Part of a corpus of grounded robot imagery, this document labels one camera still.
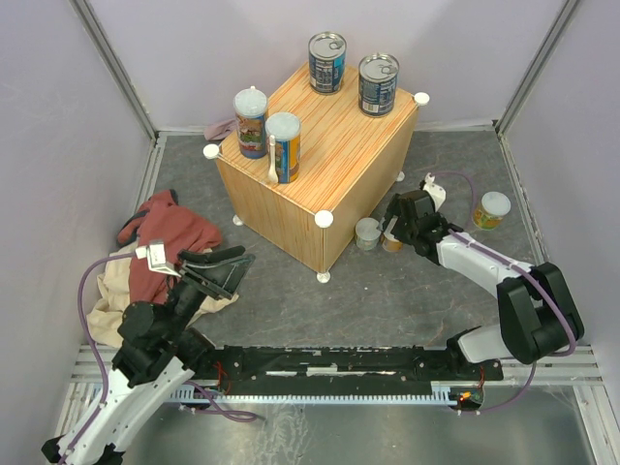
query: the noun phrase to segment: pink cloth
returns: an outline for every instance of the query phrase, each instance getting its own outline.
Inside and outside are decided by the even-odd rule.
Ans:
[[[222,243],[222,235],[215,225],[189,208],[178,206],[171,192],[160,192],[143,203],[139,213],[118,234],[117,240],[121,242],[137,229],[138,247],[162,239],[168,261],[178,264],[177,256],[181,250],[202,252]],[[164,303],[167,294],[166,275],[148,269],[146,260],[132,258],[129,265],[130,301]]]
[[[207,140],[222,140],[236,130],[236,119],[225,119],[211,124],[204,129],[204,138]]]

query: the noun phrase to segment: red wire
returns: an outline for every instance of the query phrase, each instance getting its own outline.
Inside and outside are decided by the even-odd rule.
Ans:
[[[233,383],[231,382],[229,374],[224,370],[222,363],[219,361],[215,362],[215,364],[213,365],[213,368],[217,369],[217,388],[218,389],[222,387],[222,375],[226,376],[227,385],[226,385],[226,392],[224,392],[224,395],[228,395],[229,392],[231,391],[231,387],[233,386]]]
[[[484,367],[480,366],[480,382],[478,383],[478,389],[484,386]]]

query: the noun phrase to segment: beige cloth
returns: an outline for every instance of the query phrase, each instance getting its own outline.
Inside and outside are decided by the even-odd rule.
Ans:
[[[134,252],[137,246],[138,243],[133,242],[118,252],[110,254],[110,256]],[[123,342],[123,338],[116,330],[122,322],[123,312],[130,303],[129,263],[131,260],[129,258],[108,262],[106,263],[106,271],[97,276],[97,285],[102,298],[95,304],[93,311],[86,316],[86,321],[93,339],[100,344],[119,348]],[[226,298],[215,300],[212,297],[207,297],[192,318],[190,325],[205,313],[218,312],[237,299],[238,295],[230,300]]]

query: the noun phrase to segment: blue can label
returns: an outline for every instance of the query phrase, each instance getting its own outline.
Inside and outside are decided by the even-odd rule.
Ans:
[[[286,184],[297,179],[299,174],[299,155],[301,152],[301,137],[291,140],[277,140],[275,142],[275,172],[278,182]]]
[[[394,108],[396,78],[372,82],[359,76],[359,107],[364,113],[383,116]]]
[[[266,154],[265,114],[256,118],[236,116],[239,149],[247,158],[261,158]]]
[[[332,94],[340,90],[345,74],[345,54],[333,60],[322,60],[309,53],[310,85],[317,92]]]

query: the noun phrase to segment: cylindrical container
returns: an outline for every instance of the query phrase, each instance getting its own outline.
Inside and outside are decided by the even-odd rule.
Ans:
[[[262,158],[267,153],[264,121],[267,115],[267,97],[252,86],[234,96],[237,139],[239,149],[247,158]]]
[[[400,249],[403,248],[403,243],[396,237],[394,237],[394,235],[391,233],[391,229],[394,227],[395,224],[396,218],[392,218],[387,225],[386,230],[384,231],[384,239],[381,245],[387,252],[398,252]]]
[[[487,192],[474,211],[474,223],[483,230],[495,229],[511,211],[511,200],[501,192]]]
[[[372,250],[379,243],[381,231],[374,218],[362,218],[356,224],[356,246],[361,250]]]
[[[322,32],[308,42],[310,85],[320,94],[340,90],[345,74],[347,41],[335,32]]]
[[[299,175],[301,121],[292,113],[274,113],[267,118],[267,137],[275,137],[275,172],[278,182],[293,182]]]
[[[386,53],[359,62],[359,108],[370,116],[384,116],[394,108],[398,60]]]

